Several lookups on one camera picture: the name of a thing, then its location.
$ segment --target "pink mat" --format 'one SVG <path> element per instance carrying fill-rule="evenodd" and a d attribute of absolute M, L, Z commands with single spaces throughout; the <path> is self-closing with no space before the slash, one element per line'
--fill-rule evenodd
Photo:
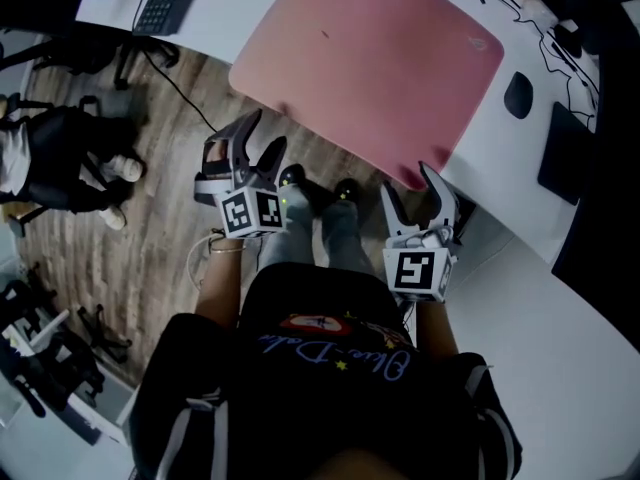
<path fill-rule="evenodd" d="M 277 0 L 229 77 L 418 190 L 418 160 L 444 167 L 503 54 L 448 0 Z"/>

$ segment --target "seated person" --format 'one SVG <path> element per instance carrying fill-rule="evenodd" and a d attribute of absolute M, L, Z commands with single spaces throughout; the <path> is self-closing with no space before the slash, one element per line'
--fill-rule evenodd
<path fill-rule="evenodd" d="M 242 313 L 243 242 L 219 240 L 195 314 L 160 338 L 130 418 L 141 478 L 513 478 L 522 448 L 484 359 L 458 352 L 444 304 L 418 303 L 411 342 L 362 249 L 355 182 L 321 213 L 329 268 L 304 171 L 279 184 L 286 231 Z"/>
<path fill-rule="evenodd" d="M 122 229 L 126 219 L 118 207 L 127 186 L 140 179 L 141 162 L 131 157 L 136 136 L 127 119 L 94 117 L 73 107 L 47 110 L 17 123 L 0 121 L 0 203 L 34 202 L 48 208 L 99 211 L 106 224 Z M 105 173 L 128 183 L 112 182 L 98 190 L 82 181 L 87 152 Z"/>

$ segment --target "person wearing black shirt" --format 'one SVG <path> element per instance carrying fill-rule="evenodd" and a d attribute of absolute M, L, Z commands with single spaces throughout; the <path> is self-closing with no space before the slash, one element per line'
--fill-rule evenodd
<path fill-rule="evenodd" d="M 242 241 L 223 239 L 195 314 L 162 334 L 130 418 L 141 478 L 513 478 L 522 447 L 484 359 L 458 352 L 439 303 L 417 304 L 411 342 L 360 245 L 351 180 L 322 212 L 329 268 L 315 266 L 304 184 L 300 166 L 280 176 L 286 231 L 242 312 Z"/>

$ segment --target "wooden floor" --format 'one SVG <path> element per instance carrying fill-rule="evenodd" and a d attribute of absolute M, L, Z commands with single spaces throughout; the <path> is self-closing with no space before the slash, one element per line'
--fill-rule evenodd
<path fill-rule="evenodd" d="M 113 231 L 95 213 L 49 211 L 28 225 L 27 237 L 19 241 L 18 248 L 28 265 L 40 263 L 43 281 L 58 292 L 60 310 L 80 306 L 93 310 L 98 303 L 104 305 L 107 326 L 133 341 L 121 373 L 137 383 L 169 318 L 193 311 L 197 291 L 185 272 L 187 252 L 209 228 L 221 227 L 221 222 L 216 209 L 195 203 L 192 195 L 203 141 L 210 129 L 142 55 L 131 69 L 129 90 L 114 90 L 114 69 L 112 64 L 98 75 L 72 76 L 48 68 L 32 75 L 27 96 L 75 106 L 82 96 L 95 95 L 104 116 L 129 116 L 139 125 L 136 150 L 147 162 L 148 172 L 123 206 L 127 227 Z M 219 129 L 258 107 L 231 89 L 228 72 L 224 63 L 182 50 L 180 63 L 169 74 Z M 252 160 L 280 135 L 288 138 L 283 166 L 302 163 L 312 180 L 328 188 L 344 177 L 362 184 L 363 243 L 382 272 L 381 248 L 387 230 L 379 186 L 384 176 L 268 109 L 248 145 Z M 427 211 L 423 194 L 399 192 L 410 216 Z M 319 224 L 314 230 L 314 254 L 318 264 L 326 265 L 318 228 Z M 259 241 L 252 240 L 245 251 L 243 294 L 255 276 L 258 247 Z M 200 270 L 202 260 L 199 255 Z M 72 326 L 82 331 L 75 314 Z"/>

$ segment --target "computer mouse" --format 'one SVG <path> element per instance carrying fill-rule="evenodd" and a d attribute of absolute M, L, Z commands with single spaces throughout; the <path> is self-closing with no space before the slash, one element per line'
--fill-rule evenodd
<path fill-rule="evenodd" d="M 504 106 L 518 119 L 524 119 L 529 115 L 532 104 L 533 85 L 526 76 L 516 71 L 504 93 Z"/>

